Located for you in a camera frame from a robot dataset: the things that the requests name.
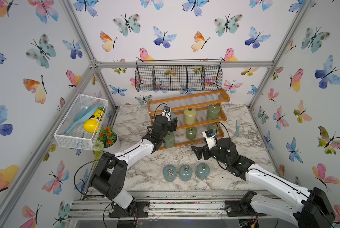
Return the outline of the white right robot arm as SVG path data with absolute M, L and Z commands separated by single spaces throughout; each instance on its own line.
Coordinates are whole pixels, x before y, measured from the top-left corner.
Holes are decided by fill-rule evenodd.
M 241 156 L 230 138 L 207 137 L 206 145 L 192 146 L 196 157 L 214 158 L 235 177 L 263 187 L 277 198 L 265 197 L 247 191 L 240 201 L 226 203 L 230 216 L 269 215 L 299 228 L 331 228 L 335 213 L 326 193 L 291 183 L 261 167 L 253 160 Z

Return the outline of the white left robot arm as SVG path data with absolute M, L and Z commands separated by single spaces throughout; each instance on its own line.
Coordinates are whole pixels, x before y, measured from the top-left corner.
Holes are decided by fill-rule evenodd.
M 127 169 L 144 157 L 156 152 L 164 143 L 165 136 L 177 129 L 178 119 L 169 115 L 158 115 L 148 132 L 134 146 L 122 152 L 104 153 L 98 161 L 90 185 L 104 197 L 122 209 L 132 206 L 134 197 L 124 189 Z

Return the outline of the blue canister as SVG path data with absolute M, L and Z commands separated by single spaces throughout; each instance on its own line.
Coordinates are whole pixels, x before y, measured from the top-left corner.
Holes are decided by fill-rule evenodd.
M 177 176 L 177 170 L 173 165 L 167 165 L 163 169 L 163 176 L 165 181 L 173 182 Z
M 197 166 L 196 175 L 200 180 L 205 180 L 210 174 L 210 167 L 205 163 L 200 163 Z
M 179 177 L 182 181 L 189 181 L 192 177 L 193 171 L 191 166 L 185 164 L 179 169 Z
M 171 121 L 174 121 L 175 118 L 176 118 L 176 115 L 175 115 L 173 112 L 171 112 L 171 113 L 170 113 L 170 119 L 171 119 Z

